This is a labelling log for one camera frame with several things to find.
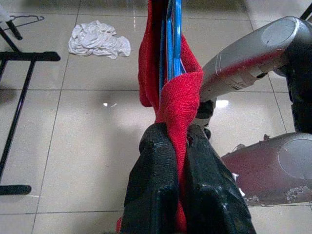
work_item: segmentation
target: white cloth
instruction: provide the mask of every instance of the white cloth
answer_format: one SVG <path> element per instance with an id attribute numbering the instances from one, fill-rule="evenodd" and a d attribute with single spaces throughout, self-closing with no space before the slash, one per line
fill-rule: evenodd
<path id="1" fill-rule="evenodd" d="M 91 54 L 116 59 L 130 55 L 130 42 L 125 37 L 117 37 L 116 30 L 98 20 L 82 23 L 74 27 L 68 42 L 70 53 L 81 56 Z"/>

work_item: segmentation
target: red fabric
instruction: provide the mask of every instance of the red fabric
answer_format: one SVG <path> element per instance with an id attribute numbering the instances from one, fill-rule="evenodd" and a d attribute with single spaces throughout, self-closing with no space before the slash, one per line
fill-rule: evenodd
<path id="1" fill-rule="evenodd" d="M 183 209 L 186 134 L 187 128 L 195 118 L 199 106 L 199 90 L 203 72 L 185 37 L 182 36 L 181 59 L 187 73 L 172 79 L 164 85 L 159 106 L 159 49 L 161 9 L 163 7 L 166 8 L 166 1 L 149 0 L 147 27 L 139 50 L 140 101 L 146 107 L 153 106 L 156 113 L 156 122 L 166 122 L 168 135 L 176 153 L 180 187 L 176 230 L 186 233 L 186 218 Z"/>

